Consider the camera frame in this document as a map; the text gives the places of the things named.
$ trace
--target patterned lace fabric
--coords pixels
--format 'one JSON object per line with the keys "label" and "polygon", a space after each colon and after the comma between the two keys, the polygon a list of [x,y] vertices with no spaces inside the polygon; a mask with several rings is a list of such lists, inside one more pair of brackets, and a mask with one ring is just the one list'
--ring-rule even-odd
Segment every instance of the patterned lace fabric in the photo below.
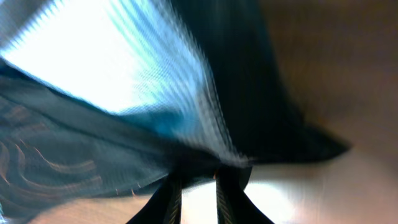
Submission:
{"label": "patterned lace fabric", "polygon": [[211,69],[166,0],[53,0],[0,49],[38,82],[127,122],[248,161],[231,143]]}

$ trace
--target wooden floor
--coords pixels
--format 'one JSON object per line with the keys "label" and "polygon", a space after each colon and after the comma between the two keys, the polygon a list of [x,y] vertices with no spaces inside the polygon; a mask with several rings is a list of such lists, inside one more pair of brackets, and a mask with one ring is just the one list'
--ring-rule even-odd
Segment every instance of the wooden floor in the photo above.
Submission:
{"label": "wooden floor", "polygon": [[[276,223],[398,223],[398,1],[261,4],[294,100],[355,147],[327,164],[257,167],[247,194]],[[32,223],[125,223],[146,201],[79,200]],[[216,223],[214,185],[183,204],[184,223]]]}

